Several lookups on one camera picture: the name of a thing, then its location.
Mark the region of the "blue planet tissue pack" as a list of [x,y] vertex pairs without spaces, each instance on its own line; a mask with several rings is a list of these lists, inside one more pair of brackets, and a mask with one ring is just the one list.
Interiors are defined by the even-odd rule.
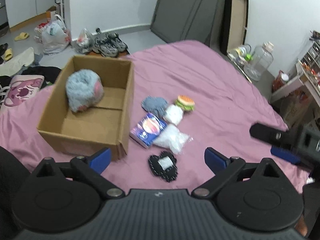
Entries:
[[165,130],[167,123],[152,113],[146,115],[130,131],[130,137],[143,146],[150,148],[153,141]]

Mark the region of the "clear bag white stuffing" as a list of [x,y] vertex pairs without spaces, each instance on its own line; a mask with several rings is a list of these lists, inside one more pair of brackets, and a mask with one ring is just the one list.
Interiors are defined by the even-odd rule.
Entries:
[[180,154],[185,144],[192,140],[190,135],[182,133],[175,125],[169,124],[152,144],[169,149],[173,154]]

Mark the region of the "plush hamburger toy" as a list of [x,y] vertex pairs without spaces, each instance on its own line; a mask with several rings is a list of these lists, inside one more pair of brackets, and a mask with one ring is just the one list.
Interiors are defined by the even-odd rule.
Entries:
[[185,112],[190,112],[195,108],[195,101],[188,96],[179,95],[175,101],[175,105]]

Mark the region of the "grey pink plush toy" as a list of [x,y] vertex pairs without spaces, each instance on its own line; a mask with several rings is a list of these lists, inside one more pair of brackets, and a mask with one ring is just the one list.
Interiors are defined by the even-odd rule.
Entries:
[[96,72],[81,69],[68,77],[66,94],[71,111],[76,113],[99,103],[104,96],[104,89]]

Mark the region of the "white soft packet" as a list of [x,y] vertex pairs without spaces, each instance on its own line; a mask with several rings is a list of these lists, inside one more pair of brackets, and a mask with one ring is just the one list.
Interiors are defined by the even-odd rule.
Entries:
[[166,109],[163,119],[166,122],[177,126],[183,119],[183,110],[179,106],[170,105]]

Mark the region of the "red snack jar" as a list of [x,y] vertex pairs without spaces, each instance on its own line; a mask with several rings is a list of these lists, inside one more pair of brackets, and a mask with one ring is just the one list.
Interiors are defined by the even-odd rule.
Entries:
[[279,71],[278,76],[272,82],[272,92],[274,93],[279,88],[283,87],[289,81],[289,76],[282,70]]

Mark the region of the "white drawer shelf unit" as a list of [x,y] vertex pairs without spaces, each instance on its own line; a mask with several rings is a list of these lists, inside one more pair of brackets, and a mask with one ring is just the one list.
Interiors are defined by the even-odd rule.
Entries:
[[272,92],[270,103],[287,126],[319,130],[319,32],[313,31],[308,50],[287,73],[289,81]]

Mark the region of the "large clear water jug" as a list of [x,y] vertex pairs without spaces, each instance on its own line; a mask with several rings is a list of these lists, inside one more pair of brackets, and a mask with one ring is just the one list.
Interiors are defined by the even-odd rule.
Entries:
[[271,42],[264,42],[256,46],[251,54],[251,59],[244,66],[246,75],[254,81],[259,81],[264,72],[273,62],[274,45]]

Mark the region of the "black clothing pile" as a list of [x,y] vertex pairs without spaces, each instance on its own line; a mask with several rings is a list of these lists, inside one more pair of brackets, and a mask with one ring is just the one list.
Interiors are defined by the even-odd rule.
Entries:
[[58,75],[60,74],[61,69],[57,67],[44,67],[44,66],[35,66],[35,67],[22,67],[16,74],[13,76],[3,75],[1,76],[1,88],[8,87],[12,78],[15,75],[41,75],[44,77],[44,82],[41,86],[41,89],[44,87],[50,86],[55,83]]

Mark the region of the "pink cartoon cushion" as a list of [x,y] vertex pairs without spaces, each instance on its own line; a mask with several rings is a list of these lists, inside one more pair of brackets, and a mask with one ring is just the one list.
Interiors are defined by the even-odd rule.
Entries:
[[1,113],[33,98],[43,83],[42,75],[15,75],[8,86],[1,88]]

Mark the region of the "white floor towel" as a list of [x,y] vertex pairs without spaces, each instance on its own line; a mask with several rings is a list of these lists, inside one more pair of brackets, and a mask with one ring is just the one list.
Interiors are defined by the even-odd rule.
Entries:
[[13,76],[21,70],[23,66],[30,66],[34,62],[34,49],[29,47],[24,52],[10,59],[5,64],[1,64],[0,76]]

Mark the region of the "yellow slipper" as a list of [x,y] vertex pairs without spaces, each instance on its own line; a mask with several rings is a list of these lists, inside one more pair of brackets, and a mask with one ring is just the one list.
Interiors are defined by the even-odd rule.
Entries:
[[5,51],[5,53],[4,53],[4,60],[5,60],[5,61],[9,61],[9,60],[12,59],[12,58],[13,58],[13,52],[12,52],[12,49],[9,48],[9,49],[7,49],[7,50]]
[[29,34],[28,34],[28,33],[21,32],[19,35],[17,35],[17,36],[14,38],[14,41],[26,40],[28,37],[29,37]]

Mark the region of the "black slipper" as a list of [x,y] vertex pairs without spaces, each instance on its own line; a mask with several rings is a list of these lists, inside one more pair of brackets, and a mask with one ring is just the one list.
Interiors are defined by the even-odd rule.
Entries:
[[7,50],[7,48],[8,48],[8,44],[7,43],[4,43],[4,44],[0,45],[0,56],[4,55],[4,53]]

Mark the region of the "wooden framed board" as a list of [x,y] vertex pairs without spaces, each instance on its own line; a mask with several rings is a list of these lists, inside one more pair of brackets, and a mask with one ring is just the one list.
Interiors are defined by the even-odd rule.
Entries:
[[223,55],[245,43],[248,6],[249,0],[225,0],[219,39]]

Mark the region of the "grey sneaker near wall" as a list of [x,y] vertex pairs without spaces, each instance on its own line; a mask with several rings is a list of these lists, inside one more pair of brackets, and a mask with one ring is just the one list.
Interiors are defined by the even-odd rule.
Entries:
[[117,33],[106,34],[107,42],[114,46],[120,53],[127,50],[127,44],[124,43]]

